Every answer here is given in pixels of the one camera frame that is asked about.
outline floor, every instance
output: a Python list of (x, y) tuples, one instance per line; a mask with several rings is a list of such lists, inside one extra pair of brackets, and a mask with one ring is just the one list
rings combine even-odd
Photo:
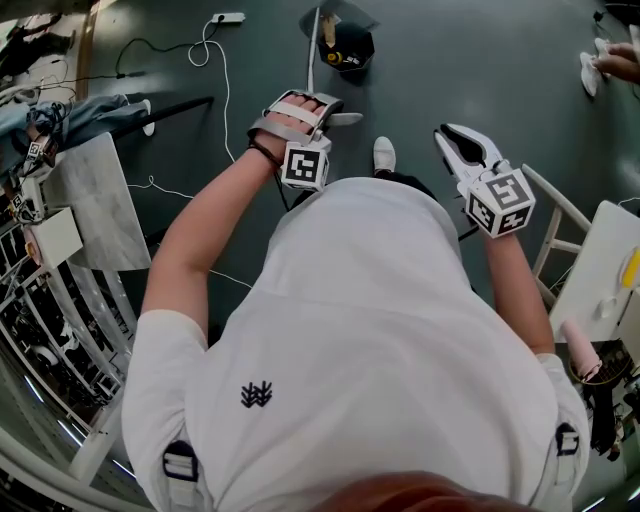
[[(215, 39), (226, 52), (231, 80), (229, 146), (234, 155), (246, 147), (246, 129), (261, 109), (284, 90), (305, 81), (307, 39), (298, 20), (314, 2), (300, 0), (197, 0), (105, 2), (94, 32), (91, 74), (113, 74), (120, 49), (133, 37), (159, 47), (201, 37), (215, 12), (243, 11), (239, 26), (223, 25)], [(460, 232), (468, 225), (454, 201), (455, 185), (432, 142), (443, 122), (470, 126), (490, 136), (514, 165), (526, 162), (591, 217), (603, 199), (640, 195), (640, 104), (628, 85), (611, 81), (590, 101), (579, 81), (581, 51), (593, 50), (597, 35), (594, 0), (358, 0), (380, 22), (374, 32), (376, 54), (363, 84), (343, 80), (316, 64), (316, 88), (343, 98), (348, 110), (364, 113), (359, 125), (334, 129), (330, 180), (366, 176), (376, 136), (389, 136), (398, 153), (398, 170), (414, 174), (454, 215)], [(616, 40), (628, 36), (615, 19), (603, 26)], [(186, 49), (152, 53), (132, 47), (124, 72), (144, 75), (93, 80), (91, 95), (144, 93), (155, 107), (213, 94), (210, 110), (196, 110), (159, 123), (152, 139), (133, 134), (118, 143), (130, 184), (159, 185), (195, 194), (228, 164), (224, 150), (223, 106), (226, 88), (220, 54), (212, 48), (204, 68), (189, 64)], [(166, 227), (185, 200), (155, 190), (132, 189), (145, 233)], [(289, 191), (290, 201), (295, 192)], [(540, 204), (521, 240), (533, 259), (550, 209)], [(215, 269), (252, 283), (260, 273), (267, 243), (284, 213), (269, 183), (241, 220)], [(462, 242), (465, 266), (478, 293), (491, 300), (486, 261), (479, 236)], [(146, 274), (123, 276), (139, 306)], [(247, 289), (212, 276), (210, 310), (223, 325)]]

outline hand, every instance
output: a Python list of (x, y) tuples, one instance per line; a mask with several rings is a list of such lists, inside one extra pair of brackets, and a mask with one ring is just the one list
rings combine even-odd
[[(317, 116), (322, 114), (322, 111), (324, 110), (324, 106), (319, 106), (318, 102), (308, 100), (306, 97), (296, 94), (290, 94), (282, 101), (285, 103), (291, 103), (292, 105), (296, 105), (298, 107), (302, 107), (309, 112), (313, 112)], [(295, 117), (278, 114), (277, 112), (269, 112), (269, 114), (267, 114), (267, 119), (275, 121), (276, 123), (283, 124), (302, 133), (309, 133), (312, 128), (307, 123), (303, 123)], [(281, 139), (280, 137), (276, 137), (275, 135), (265, 132), (264, 130), (258, 131), (255, 140), (258, 144), (271, 151), (273, 156), (275, 156), (279, 161), (284, 160), (284, 152), (287, 146), (286, 140)]]
[(609, 73), (621, 80), (640, 84), (640, 64), (631, 43), (607, 45), (609, 56), (594, 59), (594, 67), (601, 73)]

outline white sneaker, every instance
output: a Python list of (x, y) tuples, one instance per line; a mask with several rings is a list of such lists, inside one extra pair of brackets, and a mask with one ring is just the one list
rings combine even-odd
[(587, 94), (592, 98), (598, 92), (598, 86), (602, 82), (602, 73), (593, 66), (593, 55), (589, 55), (586, 52), (580, 54), (580, 63), (582, 64), (582, 71), (580, 72), (580, 79), (582, 85)]
[(386, 137), (378, 137), (373, 144), (373, 175), (382, 170), (396, 170), (396, 150)]
[[(607, 50), (607, 46), (609, 45), (609, 41), (606, 39), (602, 39), (601, 37), (596, 37), (593, 40), (593, 44), (596, 46), (596, 50), (598, 50), (598, 58), (604, 59), (609, 56), (609, 50)], [(609, 78), (611, 75), (609, 73), (603, 73), (605, 78)]]
[[(145, 99), (142, 100), (142, 103), (144, 103), (144, 106), (147, 107), (147, 114), (151, 114), (151, 102)], [(153, 132), (156, 131), (156, 123), (149, 123), (148, 125), (143, 126), (142, 131), (147, 137), (151, 137), (153, 135)]]

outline gray cloth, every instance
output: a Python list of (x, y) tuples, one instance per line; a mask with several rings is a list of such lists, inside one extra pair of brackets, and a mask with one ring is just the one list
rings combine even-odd
[(52, 133), (59, 151), (126, 126), (147, 115), (144, 103), (129, 104), (126, 96), (97, 96), (73, 104), (43, 102), (29, 108), (24, 104), (0, 110), (0, 181), (8, 171), (24, 162), (29, 147), (27, 126), (35, 123), (41, 133)]

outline hand strap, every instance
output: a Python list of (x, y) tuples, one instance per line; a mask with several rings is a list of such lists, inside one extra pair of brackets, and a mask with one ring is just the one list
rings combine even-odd
[(282, 162), (278, 162), (278, 159), (274, 156), (274, 154), (265, 148), (259, 142), (256, 142), (255, 139), (251, 139), (249, 141), (249, 149), (257, 149), (262, 153), (268, 160), (270, 160), (277, 168), (282, 167)]

